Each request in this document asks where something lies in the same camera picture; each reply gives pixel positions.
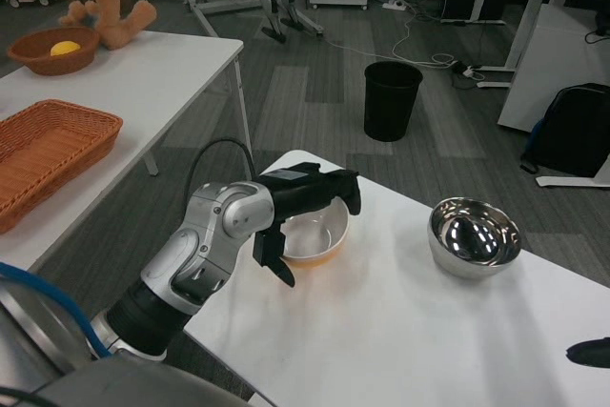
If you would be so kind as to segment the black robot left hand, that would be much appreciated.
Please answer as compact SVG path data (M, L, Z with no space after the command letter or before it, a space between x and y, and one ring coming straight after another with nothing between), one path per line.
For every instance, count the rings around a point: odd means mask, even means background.
M351 215L361 212L358 173L339 169L328 173L318 163L301 162L290 168L277 169L259 175L254 182L266 188L273 201L271 225L255 234L253 257L270 269L286 285L293 288L295 277L282 260L286 236L281 226L293 216L319 211L340 198Z

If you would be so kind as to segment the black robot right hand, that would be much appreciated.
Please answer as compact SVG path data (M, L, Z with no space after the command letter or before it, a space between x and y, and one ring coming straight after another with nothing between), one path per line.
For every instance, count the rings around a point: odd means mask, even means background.
M566 357L582 366L610 368L610 338L588 340L577 343L566 350Z

